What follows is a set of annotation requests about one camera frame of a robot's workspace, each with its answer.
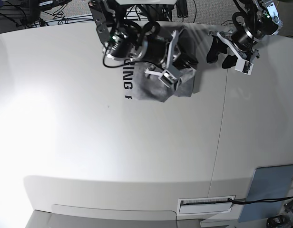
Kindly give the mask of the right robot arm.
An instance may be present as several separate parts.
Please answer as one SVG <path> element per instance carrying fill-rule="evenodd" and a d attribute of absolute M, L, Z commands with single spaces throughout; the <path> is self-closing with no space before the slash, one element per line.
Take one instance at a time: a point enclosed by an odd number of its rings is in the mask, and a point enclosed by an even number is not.
<path fill-rule="evenodd" d="M 104 60 L 110 58 L 147 64 L 144 70 L 147 75 L 158 76 L 167 82 L 178 80 L 184 75 L 184 70 L 196 68 L 196 57 L 180 42 L 186 28 L 173 30 L 165 37 L 161 35 L 159 21 L 169 19 L 166 5 L 134 5 L 147 19 L 143 26 L 128 19 L 130 4 L 116 0 L 91 0 L 88 6 L 104 47 Z"/>

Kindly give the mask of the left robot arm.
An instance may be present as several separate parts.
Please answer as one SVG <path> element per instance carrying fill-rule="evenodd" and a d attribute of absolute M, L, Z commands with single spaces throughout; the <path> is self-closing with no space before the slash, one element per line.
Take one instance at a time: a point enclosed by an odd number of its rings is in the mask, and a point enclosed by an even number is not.
<path fill-rule="evenodd" d="M 277 35 L 283 26 L 272 0 L 235 0 L 238 11 L 232 15 L 235 29 L 210 31 L 212 45 L 206 56 L 209 64 L 217 62 L 220 54 L 226 54 L 223 69 L 234 69 L 250 75 L 253 60 L 259 58 L 254 48 L 266 36 Z"/>

